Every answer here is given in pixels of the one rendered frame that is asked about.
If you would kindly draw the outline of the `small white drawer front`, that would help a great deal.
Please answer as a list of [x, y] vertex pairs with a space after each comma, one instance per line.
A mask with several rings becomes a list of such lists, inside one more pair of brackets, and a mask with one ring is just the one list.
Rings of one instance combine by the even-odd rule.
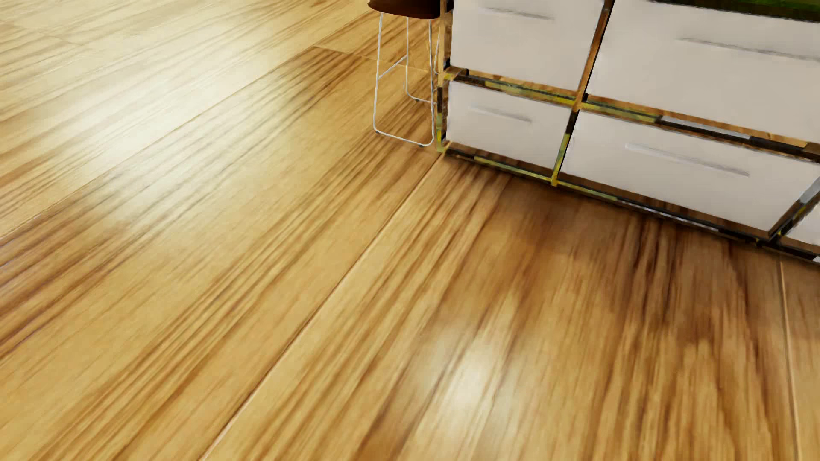
[[448, 87], [447, 140], [553, 169], [571, 110], [454, 81]]
[[604, 0], [454, 0], [451, 63], [576, 90]]

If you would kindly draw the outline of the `wide white drawer front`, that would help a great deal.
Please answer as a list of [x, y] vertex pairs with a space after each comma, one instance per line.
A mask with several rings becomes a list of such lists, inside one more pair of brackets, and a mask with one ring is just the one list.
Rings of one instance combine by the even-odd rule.
[[820, 0], [615, 0], [588, 93], [820, 143]]
[[768, 231], [820, 164], [581, 112], [562, 172]]

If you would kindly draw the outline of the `white drawer cabinet wooden frame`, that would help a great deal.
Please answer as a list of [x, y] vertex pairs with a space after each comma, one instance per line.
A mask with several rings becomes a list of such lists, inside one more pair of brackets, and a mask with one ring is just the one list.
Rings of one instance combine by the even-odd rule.
[[[568, 144], [577, 118], [581, 112], [600, 114], [619, 120], [650, 125], [665, 131], [674, 131], [820, 164], [820, 143], [744, 129], [673, 111], [642, 107], [630, 102], [591, 96], [588, 93], [589, 80], [592, 76], [614, 1], [604, 0], [603, 11], [589, 49], [589, 57], [580, 84], [576, 90], [568, 90], [453, 66], [450, 58], [454, 24], [454, 0], [440, 0], [442, 7], [441, 19], [443, 21], [441, 36], [445, 43], [443, 45], [444, 56], [439, 59], [439, 68], [442, 72], [439, 78], [438, 90], [439, 146], [443, 150], [449, 149], [451, 152], [465, 155], [477, 162], [497, 165], [505, 170], [533, 176], [562, 188], [596, 195], [616, 204], [644, 208], [651, 213], [669, 216], [686, 224], [703, 227], [719, 234], [749, 241], [764, 248], [773, 248], [820, 264], [820, 178], [794, 202], [773, 228], [759, 230], [709, 214], [699, 213], [689, 208], [662, 202], [656, 198], [649, 198], [562, 172], [562, 162], [568, 150]], [[571, 115], [553, 169], [543, 168], [542, 166], [514, 160], [497, 153], [447, 140], [448, 87], [454, 81], [569, 108]]]

